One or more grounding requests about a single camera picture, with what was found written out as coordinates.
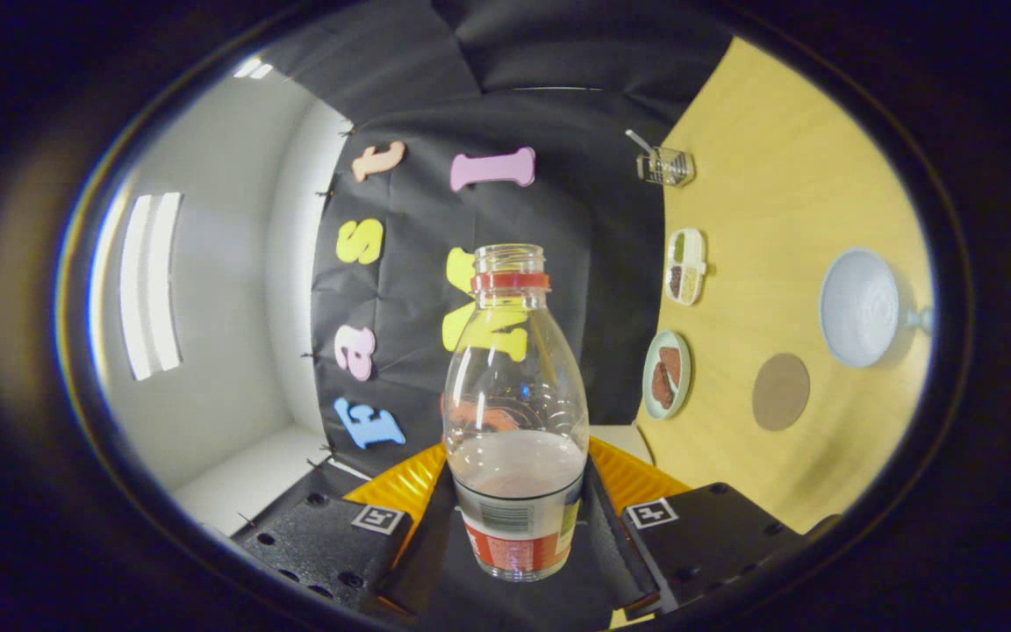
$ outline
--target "black backdrop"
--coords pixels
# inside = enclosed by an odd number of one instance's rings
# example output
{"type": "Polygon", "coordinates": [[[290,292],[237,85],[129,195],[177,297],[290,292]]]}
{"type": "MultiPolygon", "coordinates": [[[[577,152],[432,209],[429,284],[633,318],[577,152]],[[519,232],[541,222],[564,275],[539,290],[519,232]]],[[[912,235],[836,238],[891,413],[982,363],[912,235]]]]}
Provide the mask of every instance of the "black backdrop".
{"type": "Polygon", "coordinates": [[[549,308],[581,368],[590,423],[634,421],[661,299],[663,215],[662,189],[637,179],[639,150],[623,131],[661,143],[731,35],[685,5],[582,7],[374,0],[261,53],[355,124],[323,212],[311,321],[327,436],[370,475],[439,439],[450,359],[441,324],[470,301],[444,275],[454,248],[544,247],[549,308]],[[352,161],[393,141],[405,144],[401,163],[355,181],[352,161]],[[450,190],[454,156],[522,147],[537,154],[529,187],[450,190]],[[384,227],[380,260],[343,263],[338,232],[369,218],[384,227]],[[342,325],[376,335],[368,381],[338,367],[342,325]],[[359,449],[333,409],[340,396],[388,411],[406,442],[359,449]]]}

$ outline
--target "yellow tabletop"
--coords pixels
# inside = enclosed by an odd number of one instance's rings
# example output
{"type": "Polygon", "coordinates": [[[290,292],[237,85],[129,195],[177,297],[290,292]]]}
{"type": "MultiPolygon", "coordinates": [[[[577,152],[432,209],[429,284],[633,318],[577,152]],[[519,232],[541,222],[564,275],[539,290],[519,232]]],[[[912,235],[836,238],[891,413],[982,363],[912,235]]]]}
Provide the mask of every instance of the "yellow tabletop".
{"type": "Polygon", "coordinates": [[[908,428],[930,339],[902,331],[881,363],[839,364],[818,324],[826,269],[843,251],[888,261],[915,307],[934,303],[930,261],[886,157],[802,76],[736,38],[663,147],[690,152],[697,176],[665,188],[666,237],[706,237],[698,303],[662,295],[658,331],[684,336],[695,374],[681,411],[637,424],[659,468],[690,485],[726,481],[795,531],[858,499],[908,428]],[[792,427],[755,424],[751,389],[769,357],[810,374],[792,427]]]}

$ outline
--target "plastic bottle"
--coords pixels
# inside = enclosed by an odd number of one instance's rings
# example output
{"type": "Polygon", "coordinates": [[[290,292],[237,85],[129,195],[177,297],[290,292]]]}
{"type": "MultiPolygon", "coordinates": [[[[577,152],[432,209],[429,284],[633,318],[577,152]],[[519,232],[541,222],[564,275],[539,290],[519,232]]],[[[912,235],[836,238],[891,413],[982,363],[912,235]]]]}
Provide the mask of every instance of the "plastic bottle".
{"type": "Polygon", "coordinates": [[[553,575],[569,556],[587,403],[545,295],[544,251],[497,244],[474,254],[475,311],[444,390],[444,445],[482,570],[510,581],[553,575]]]}

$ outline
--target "brown circle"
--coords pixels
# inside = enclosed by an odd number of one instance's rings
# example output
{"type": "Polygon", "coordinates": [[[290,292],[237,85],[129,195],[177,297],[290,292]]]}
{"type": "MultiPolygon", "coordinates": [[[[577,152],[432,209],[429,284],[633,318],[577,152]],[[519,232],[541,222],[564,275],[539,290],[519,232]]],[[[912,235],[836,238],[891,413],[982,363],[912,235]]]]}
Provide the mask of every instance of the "brown circle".
{"type": "Polygon", "coordinates": [[[755,423],[763,429],[790,428],[806,411],[810,373],[794,353],[779,353],[762,364],[751,390],[755,423]]]}

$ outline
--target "green plate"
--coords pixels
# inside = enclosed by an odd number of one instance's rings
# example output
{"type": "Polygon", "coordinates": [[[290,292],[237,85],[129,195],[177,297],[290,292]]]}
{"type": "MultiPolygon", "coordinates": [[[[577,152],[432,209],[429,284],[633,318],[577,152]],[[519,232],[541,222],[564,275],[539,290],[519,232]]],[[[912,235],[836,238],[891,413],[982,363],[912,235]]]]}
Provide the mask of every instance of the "green plate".
{"type": "Polygon", "coordinates": [[[658,335],[654,336],[654,341],[650,342],[649,351],[646,352],[646,365],[642,368],[642,403],[646,404],[646,413],[655,420],[666,420],[673,416],[685,402],[692,376],[694,376],[694,357],[688,353],[685,339],[668,330],[658,332],[658,335]],[[662,360],[658,355],[658,349],[662,347],[677,349],[677,355],[681,358],[681,380],[674,383],[673,377],[669,378],[669,387],[673,389],[673,405],[669,405],[668,409],[663,408],[661,401],[654,399],[654,391],[650,388],[650,384],[654,381],[654,366],[662,360]]]}

